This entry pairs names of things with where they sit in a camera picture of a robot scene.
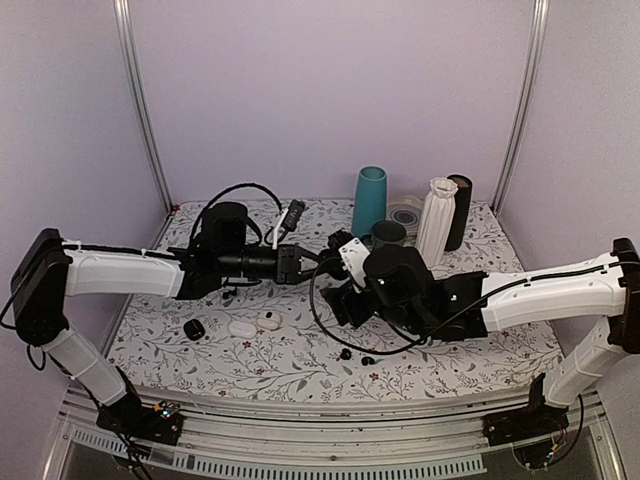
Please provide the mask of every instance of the dark gray cup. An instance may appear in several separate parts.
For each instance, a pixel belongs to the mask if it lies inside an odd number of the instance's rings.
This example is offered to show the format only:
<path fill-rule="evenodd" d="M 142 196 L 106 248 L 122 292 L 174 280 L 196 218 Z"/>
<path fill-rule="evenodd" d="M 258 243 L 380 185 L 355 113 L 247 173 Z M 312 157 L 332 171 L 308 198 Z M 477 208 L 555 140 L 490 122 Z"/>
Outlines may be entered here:
<path fill-rule="evenodd" d="M 373 250 L 377 250 L 383 245 L 400 245 L 402 247 L 407 238 L 407 230 L 404 226 L 393 220 L 382 220 L 376 223 L 371 233 Z"/>

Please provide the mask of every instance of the white cable tie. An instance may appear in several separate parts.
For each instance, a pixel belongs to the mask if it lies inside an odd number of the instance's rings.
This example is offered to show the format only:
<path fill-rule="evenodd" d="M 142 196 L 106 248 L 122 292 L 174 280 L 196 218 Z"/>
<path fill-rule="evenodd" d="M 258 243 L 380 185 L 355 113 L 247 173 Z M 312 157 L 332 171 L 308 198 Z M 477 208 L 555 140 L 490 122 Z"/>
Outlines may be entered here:
<path fill-rule="evenodd" d="M 277 250 L 278 249 L 278 232 L 280 231 L 280 227 L 282 226 L 282 223 L 284 222 L 284 217 L 287 216 L 287 213 L 289 212 L 289 208 L 285 208 L 282 211 L 282 215 L 280 215 L 280 218 L 278 218 L 278 221 L 276 222 L 276 225 L 273 227 L 273 249 Z"/>

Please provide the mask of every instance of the table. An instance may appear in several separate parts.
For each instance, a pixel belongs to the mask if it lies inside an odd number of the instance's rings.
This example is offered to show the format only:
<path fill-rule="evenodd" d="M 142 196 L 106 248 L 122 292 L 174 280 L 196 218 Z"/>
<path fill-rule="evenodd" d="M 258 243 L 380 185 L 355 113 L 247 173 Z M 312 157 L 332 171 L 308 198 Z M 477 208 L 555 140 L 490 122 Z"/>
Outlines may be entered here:
<path fill-rule="evenodd" d="M 326 247 L 330 233 L 350 227 L 352 200 L 306 200 L 298 230 L 286 243 L 311 251 Z M 245 202 L 263 231 L 275 223 L 270 201 Z M 160 248 L 186 247 L 191 225 L 204 206 L 187 202 L 175 213 Z M 436 278 L 474 270 L 516 272 L 522 266 L 488 206 L 471 205 L 462 247 L 444 255 Z M 317 288 L 336 284 L 320 277 Z M 279 286 L 263 282 L 240 289 L 237 297 L 217 291 L 198 301 L 137 295 L 125 313 L 108 354 L 134 384 L 199 395 L 272 402 L 386 402 L 459 397 L 527 386 L 561 359 L 547 323 L 514 327 L 484 339 L 430 341 L 363 366 L 353 352 L 339 360 L 342 346 L 324 336 L 308 306 L 308 284 Z M 379 351 L 404 343 L 380 320 L 357 330 L 339 327 L 329 307 L 317 298 L 318 311 L 336 335 Z M 282 318 L 275 332 L 259 330 L 251 340 L 230 337 L 231 320 L 255 322 L 272 312 Z M 206 336 L 192 342 L 184 323 L 199 319 Z"/>

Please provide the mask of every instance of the white ribbed vase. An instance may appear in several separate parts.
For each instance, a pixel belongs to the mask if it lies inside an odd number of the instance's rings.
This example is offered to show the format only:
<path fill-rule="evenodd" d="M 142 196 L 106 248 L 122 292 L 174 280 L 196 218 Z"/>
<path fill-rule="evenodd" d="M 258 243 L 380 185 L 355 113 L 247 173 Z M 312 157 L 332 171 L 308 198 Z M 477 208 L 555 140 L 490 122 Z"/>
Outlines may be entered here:
<path fill-rule="evenodd" d="M 431 191 L 424 200 L 416 241 L 416 248 L 428 268 L 433 268 L 442 260 L 456 209 L 453 196 L 457 191 L 458 186 L 447 178 L 431 180 Z"/>

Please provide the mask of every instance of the teal cup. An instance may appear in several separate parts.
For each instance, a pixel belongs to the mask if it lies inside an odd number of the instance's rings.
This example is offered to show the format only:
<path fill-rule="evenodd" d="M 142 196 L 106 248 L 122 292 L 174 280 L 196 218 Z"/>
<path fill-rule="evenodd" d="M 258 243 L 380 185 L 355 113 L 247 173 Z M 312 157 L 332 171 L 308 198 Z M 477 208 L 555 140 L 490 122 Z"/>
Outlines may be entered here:
<path fill-rule="evenodd" d="M 364 167 L 358 175 L 351 233 L 363 239 L 373 226 L 387 217 L 387 172 L 380 167 Z"/>

